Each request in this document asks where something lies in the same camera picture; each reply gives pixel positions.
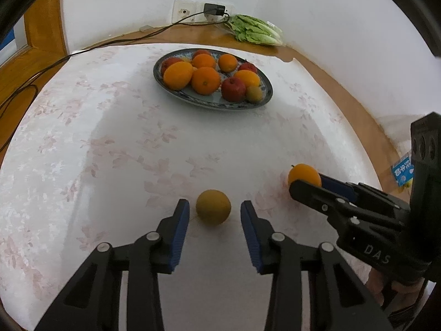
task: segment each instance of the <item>tabletop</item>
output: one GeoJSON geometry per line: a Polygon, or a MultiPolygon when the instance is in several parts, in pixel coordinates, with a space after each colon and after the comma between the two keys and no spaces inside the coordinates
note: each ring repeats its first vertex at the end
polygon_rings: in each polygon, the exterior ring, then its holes
{"type": "MultiPolygon", "coordinates": [[[[21,121],[0,171],[0,296],[22,327],[36,326],[98,243],[132,243],[184,197],[191,215],[181,263],[159,280],[166,328],[262,329],[271,279],[251,265],[241,202],[251,200],[275,230],[318,246],[337,234],[289,197],[292,164],[380,187],[350,124],[296,60],[219,47],[261,69],[274,96],[250,111],[213,111],[170,96],[153,77],[161,56],[190,47],[114,46],[73,57],[21,121]],[[216,228],[195,215],[206,189],[232,204],[216,228]]],[[[370,267],[344,256],[365,281],[370,267]]]]}

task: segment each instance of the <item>blue finger pad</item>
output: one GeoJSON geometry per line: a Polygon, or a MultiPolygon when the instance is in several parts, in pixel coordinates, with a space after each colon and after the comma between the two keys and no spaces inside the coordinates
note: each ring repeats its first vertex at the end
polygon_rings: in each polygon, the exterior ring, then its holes
{"type": "Polygon", "coordinates": [[[242,228],[245,234],[246,245],[248,246],[251,262],[257,272],[260,273],[263,267],[262,250],[257,240],[256,230],[253,227],[253,223],[251,222],[250,215],[248,214],[248,210],[244,203],[240,206],[240,221],[242,222],[242,228]]]}
{"type": "Polygon", "coordinates": [[[328,178],[325,175],[320,175],[321,177],[321,187],[323,189],[329,190],[332,193],[341,195],[342,197],[345,197],[348,199],[351,203],[357,202],[357,196],[354,193],[354,190],[351,186],[339,182],[338,180],[328,178]]]}
{"type": "Polygon", "coordinates": [[[171,258],[169,266],[173,271],[181,259],[182,247],[184,246],[185,234],[187,233],[188,222],[190,220],[190,205],[186,201],[178,225],[176,227],[175,236],[171,243],[171,258]]]}

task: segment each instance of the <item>wooden trim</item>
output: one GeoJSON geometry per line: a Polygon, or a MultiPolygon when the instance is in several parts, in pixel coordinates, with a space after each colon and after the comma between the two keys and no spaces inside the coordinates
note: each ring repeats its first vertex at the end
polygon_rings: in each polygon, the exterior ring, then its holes
{"type": "Polygon", "coordinates": [[[36,0],[24,17],[28,46],[67,55],[60,0],[36,0]]]}
{"type": "MultiPolygon", "coordinates": [[[[28,78],[67,55],[60,6],[60,0],[36,0],[25,12],[28,47],[0,67],[0,104],[28,78]]],[[[39,90],[62,65],[63,63],[35,81],[39,90]]],[[[34,90],[27,89],[7,107],[7,111],[0,119],[0,148],[20,123],[33,95],[34,90]]],[[[5,152],[6,150],[0,152],[0,165],[5,152]]]]}

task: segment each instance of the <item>blue package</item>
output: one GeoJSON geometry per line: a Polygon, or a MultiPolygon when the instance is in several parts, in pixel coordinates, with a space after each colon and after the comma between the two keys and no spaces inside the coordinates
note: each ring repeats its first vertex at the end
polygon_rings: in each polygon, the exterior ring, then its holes
{"type": "Polygon", "coordinates": [[[398,186],[403,186],[410,181],[413,178],[413,171],[414,167],[411,163],[409,154],[392,167],[392,173],[398,186]]]}

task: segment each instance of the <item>hand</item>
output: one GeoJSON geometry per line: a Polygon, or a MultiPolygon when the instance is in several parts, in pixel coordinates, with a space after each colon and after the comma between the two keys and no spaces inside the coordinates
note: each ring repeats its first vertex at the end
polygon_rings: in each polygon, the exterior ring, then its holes
{"type": "MultiPolygon", "coordinates": [[[[376,269],[372,268],[369,273],[369,279],[365,286],[372,293],[373,297],[376,299],[377,303],[381,306],[384,303],[384,297],[381,293],[385,284],[387,283],[387,279],[385,275],[376,269]]],[[[402,308],[406,308],[407,306],[411,306],[415,303],[418,298],[418,294],[423,286],[424,279],[421,279],[417,284],[411,286],[404,286],[400,284],[398,281],[392,282],[392,290],[398,292],[398,294],[402,295],[401,302],[397,305],[397,307],[393,310],[400,310],[402,308]]]]}

